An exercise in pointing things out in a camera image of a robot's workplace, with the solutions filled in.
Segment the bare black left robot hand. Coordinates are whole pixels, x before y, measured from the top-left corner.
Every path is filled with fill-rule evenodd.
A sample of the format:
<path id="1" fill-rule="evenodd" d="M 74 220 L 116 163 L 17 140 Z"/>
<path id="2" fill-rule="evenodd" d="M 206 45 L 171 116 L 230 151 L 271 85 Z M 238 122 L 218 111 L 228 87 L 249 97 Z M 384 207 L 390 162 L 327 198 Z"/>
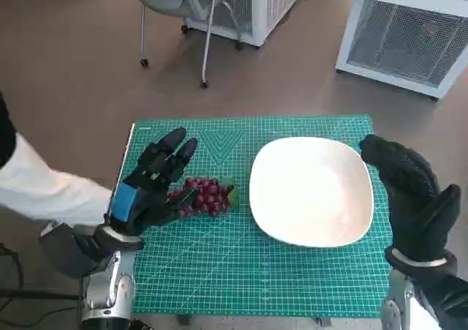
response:
<path id="1" fill-rule="evenodd" d="M 197 139 L 185 137 L 186 129 L 179 127 L 150 143 L 133 171 L 117 183 L 107 218 L 113 230 L 139 236 L 146 228 L 177 220 L 180 211 L 193 201 L 194 189 L 168 197 L 170 185 L 182 177 L 197 149 Z"/>

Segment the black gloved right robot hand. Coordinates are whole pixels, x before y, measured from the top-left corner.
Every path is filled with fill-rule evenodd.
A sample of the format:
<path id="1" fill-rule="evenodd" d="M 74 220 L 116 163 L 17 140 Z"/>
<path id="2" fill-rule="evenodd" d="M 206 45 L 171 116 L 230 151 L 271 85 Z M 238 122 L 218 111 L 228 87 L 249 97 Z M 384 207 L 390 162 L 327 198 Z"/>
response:
<path id="1" fill-rule="evenodd" d="M 367 135 L 359 147 L 388 194 L 390 250 L 416 263 L 445 258 L 448 234 L 461 211 L 460 186 L 441 189 L 429 162 L 400 143 Z"/>

